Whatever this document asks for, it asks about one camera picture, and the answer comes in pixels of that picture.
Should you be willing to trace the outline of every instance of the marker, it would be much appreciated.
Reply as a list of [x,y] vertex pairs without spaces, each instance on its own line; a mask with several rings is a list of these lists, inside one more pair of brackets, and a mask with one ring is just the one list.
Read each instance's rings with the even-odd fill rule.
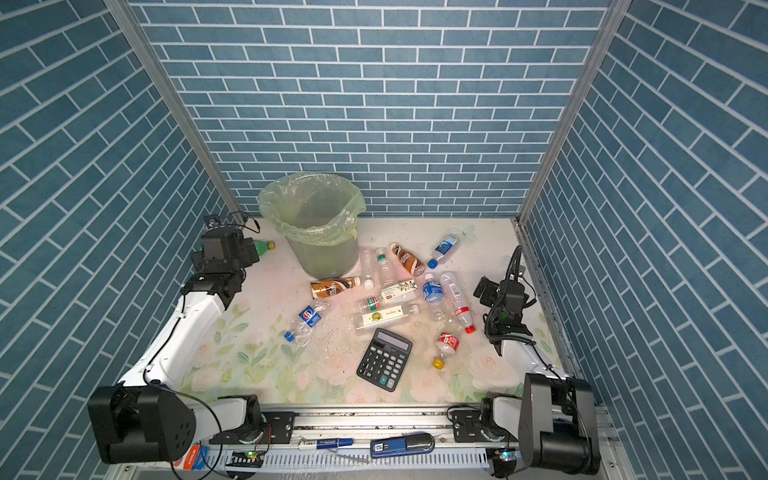
[[337,449],[353,443],[353,439],[320,439],[302,440],[299,442],[299,450]]

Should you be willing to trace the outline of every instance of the blue brick wallpaper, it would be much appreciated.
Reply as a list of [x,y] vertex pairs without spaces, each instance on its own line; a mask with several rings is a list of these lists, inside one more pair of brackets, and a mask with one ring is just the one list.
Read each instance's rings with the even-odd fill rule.
[[90,478],[85,402],[145,350],[223,201],[101,0],[0,12],[0,478]]
[[296,171],[389,216],[517,213],[608,0],[133,0],[247,210]]
[[638,478],[768,478],[767,25],[634,0],[528,225]]

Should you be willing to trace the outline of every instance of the calculator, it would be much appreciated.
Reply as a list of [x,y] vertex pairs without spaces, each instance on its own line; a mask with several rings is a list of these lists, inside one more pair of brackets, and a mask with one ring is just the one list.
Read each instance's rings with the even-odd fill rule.
[[357,367],[357,376],[388,392],[394,391],[412,346],[413,343],[397,333],[376,329]]

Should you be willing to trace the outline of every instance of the green bottle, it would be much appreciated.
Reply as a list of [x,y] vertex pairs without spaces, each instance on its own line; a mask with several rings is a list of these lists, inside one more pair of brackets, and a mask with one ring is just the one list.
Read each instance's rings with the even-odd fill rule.
[[271,240],[268,242],[263,242],[254,238],[253,244],[256,245],[256,252],[259,253],[259,257],[264,255],[269,250],[275,250],[275,243]]

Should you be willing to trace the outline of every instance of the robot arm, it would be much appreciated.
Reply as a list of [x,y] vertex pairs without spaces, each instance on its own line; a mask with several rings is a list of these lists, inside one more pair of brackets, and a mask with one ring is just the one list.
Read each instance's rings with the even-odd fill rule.
[[203,249],[191,255],[197,272],[182,287],[168,321],[116,385],[96,388],[88,400],[105,463],[172,462],[220,432],[220,442],[251,442],[263,431],[255,396],[207,405],[177,391],[203,337],[241,291],[245,268],[259,261],[241,230],[216,216],[206,217],[206,225]]

